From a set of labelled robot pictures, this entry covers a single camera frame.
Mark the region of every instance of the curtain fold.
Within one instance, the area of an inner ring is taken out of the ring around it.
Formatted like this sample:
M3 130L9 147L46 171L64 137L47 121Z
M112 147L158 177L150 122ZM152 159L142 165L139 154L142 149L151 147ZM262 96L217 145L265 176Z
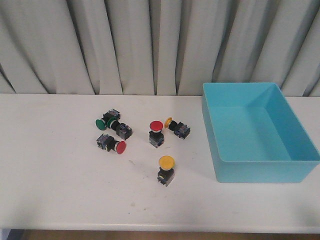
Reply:
M154 95L148 0L107 0L123 94Z
M239 2L217 82L248 82L278 6L275 0Z
M319 9L319 0L281 0L251 82L283 85Z
M70 0L86 68L96 94L122 94L117 59L103 0Z
M2 0L0 93L320 96L319 0Z
M15 91L12 89L12 87L8 84L5 77L0 73L0 89L1 93L3 94L13 94Z
M176 95L181 0L151 0L151 30L154 91L157 95Z
M228 0L184 0L176 66L178 95L201 95L211 82L227 27Z
M287 96L308 96L320 78L320 10L303 42L282 90ZM320 96L316 88L311 94Z

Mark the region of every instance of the table surface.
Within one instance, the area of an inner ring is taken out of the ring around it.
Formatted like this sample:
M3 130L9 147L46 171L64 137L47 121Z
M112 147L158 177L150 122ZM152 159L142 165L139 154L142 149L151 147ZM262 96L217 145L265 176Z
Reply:
M320 97L288 97L320 149ZM121 155L97 147L111 108L132 127ZM173 117L158 149L149 124ZM320 166L301 183L219 183L200 96L0 94L0 228L320 233ZM175 158L168 187L161 156Z

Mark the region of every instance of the light blue plastic bin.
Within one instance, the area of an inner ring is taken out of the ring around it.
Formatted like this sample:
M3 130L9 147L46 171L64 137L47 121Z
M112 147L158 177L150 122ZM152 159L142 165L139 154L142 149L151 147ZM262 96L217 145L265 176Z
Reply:
M320 163L274 83L205 83L202 113L221 183L299 183Z

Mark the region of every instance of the green button cap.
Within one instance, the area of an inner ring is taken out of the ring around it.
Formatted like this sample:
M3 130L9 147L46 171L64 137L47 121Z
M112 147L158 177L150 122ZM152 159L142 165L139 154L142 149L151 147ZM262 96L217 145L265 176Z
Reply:
M106 130L106 125L105 125L105 122L102 121L101 119L97 119L95 120L95 125L98 127L98 129L100 130Z

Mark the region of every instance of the yellow push button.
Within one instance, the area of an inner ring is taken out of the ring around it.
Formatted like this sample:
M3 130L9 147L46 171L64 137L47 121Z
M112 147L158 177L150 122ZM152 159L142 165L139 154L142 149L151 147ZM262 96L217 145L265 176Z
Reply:
M172 117L168 117L168 119L165 121L164 123L164 127L167 129L169 127L169 124L171 123L172 121Z
M175 166L175 160L171 156L162 156L159 159L160 168L165 171L172 169Z

